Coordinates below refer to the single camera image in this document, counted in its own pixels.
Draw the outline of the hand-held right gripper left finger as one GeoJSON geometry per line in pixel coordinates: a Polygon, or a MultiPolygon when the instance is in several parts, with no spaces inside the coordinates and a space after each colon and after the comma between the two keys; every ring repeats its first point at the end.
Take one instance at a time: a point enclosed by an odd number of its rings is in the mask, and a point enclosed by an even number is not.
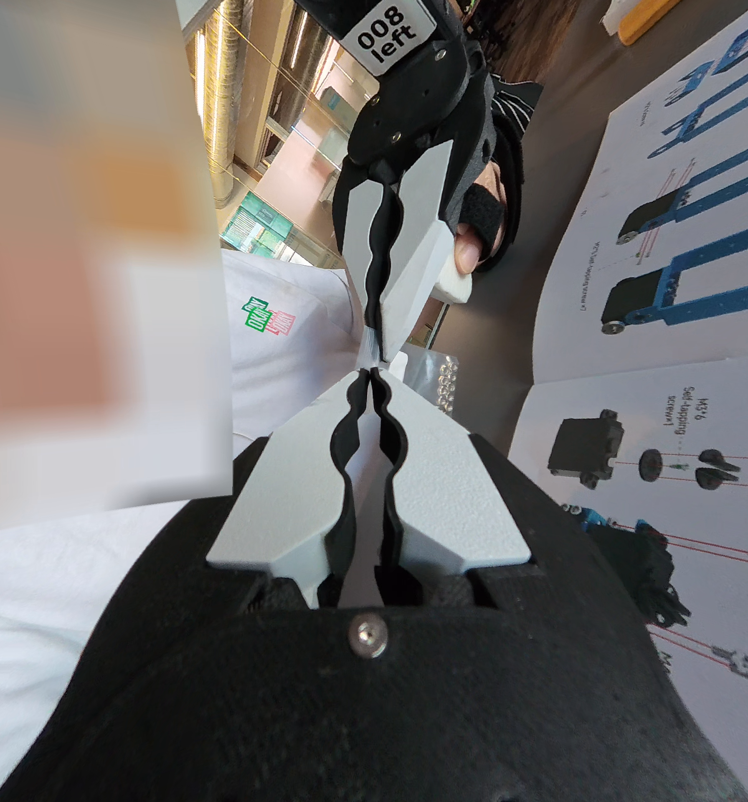
{"type": "Polygon", "coordinates": [[[352,371],[272,433],[207,555],[210,565],[293,579],[310,607],[337,607],[355,552],[346,466],[370,373],[352,371]]]}

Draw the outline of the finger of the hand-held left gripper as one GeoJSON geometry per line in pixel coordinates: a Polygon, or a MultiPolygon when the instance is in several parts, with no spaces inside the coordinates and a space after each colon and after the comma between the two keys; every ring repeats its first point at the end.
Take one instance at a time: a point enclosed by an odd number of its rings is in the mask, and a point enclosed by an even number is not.
{"type": "Polygon", "coordinates": [[[403,219],[390,249],[390,274],[380,295],[382,360],[393,361],[429,297],[460,303],[454,236],[439,218],[452,141],[429,148],[403,175],[403,219]]]}
{"type": "Polygon", "coordinates": [[[388,186],[365,180],[348,198],[342,255],[365,325],[380,327],[379,296],[388,262],[388,186]]]}

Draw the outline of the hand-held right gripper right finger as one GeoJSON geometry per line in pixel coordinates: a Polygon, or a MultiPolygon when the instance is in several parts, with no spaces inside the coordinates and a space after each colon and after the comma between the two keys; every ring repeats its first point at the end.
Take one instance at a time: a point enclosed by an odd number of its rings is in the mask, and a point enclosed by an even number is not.
{"type": "Polygon", "coordinates": [[[469,432],[389,371],[371,372],[390,462],[375,579],[386,606],[419,606],[448,576],[524,565],[531,550],[469,432]]]}

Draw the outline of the small parts packet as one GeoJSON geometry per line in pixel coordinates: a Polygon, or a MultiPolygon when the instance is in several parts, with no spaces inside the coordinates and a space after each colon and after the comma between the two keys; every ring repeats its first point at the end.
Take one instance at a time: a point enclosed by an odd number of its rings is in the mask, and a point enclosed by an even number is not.
{"type": "MultiPolygon", "coordinates": [[[[446,406],[455,392],[458,365],[453,356],[405,344],[390,370],[434,406],[446,406]]],[[[359,449],[346,468],[355,500],[355,555],[342,586],[340,609],[383,604],[375,580],[375,567],[379,565],[384,485],[391,462],[379,446],[380,418],[375,413],[372,390],[368,392],[368,406],[358,423],[359,449]]]]}

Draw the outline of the printed instruction sheet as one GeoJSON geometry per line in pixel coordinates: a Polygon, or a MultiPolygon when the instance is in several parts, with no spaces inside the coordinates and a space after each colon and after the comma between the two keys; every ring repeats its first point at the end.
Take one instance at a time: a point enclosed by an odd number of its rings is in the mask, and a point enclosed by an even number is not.
{"type": "Polygon", "coordinates": [[[540,296],[509,457],[589,533],[669,540],[649,627],[748,789],[748,10],[609,115],[540,296]]]}

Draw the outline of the person's left hand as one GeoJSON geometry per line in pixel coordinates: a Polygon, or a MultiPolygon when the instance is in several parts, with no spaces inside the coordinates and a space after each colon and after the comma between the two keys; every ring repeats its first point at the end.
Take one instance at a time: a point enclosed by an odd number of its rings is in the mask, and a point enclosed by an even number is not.
{"type": "Polygon", "coordinates": [[[507,196],[501,180],[499,165],[490,161],[478,176],[475,185],[482,187],[500,206],[500,219],[493,245],[486,248],[477,232],[469,224],[459,224],[455,237],[455,264],[461,275],[472,274],[476,267],[494,254],[505,238],[507,223],[507,196]]]}

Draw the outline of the silver ventilation duct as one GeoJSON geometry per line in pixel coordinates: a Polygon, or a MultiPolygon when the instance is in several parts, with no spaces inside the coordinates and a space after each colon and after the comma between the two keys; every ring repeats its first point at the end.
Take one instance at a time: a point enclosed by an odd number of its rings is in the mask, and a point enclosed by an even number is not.
{"type": "Polygon", "coordinates": [[[201,123],[215,208],[224,208],[233,191],[231,166],[253,9],[253,1],[223,1],[199,30],[204,77],[201,123]]]}

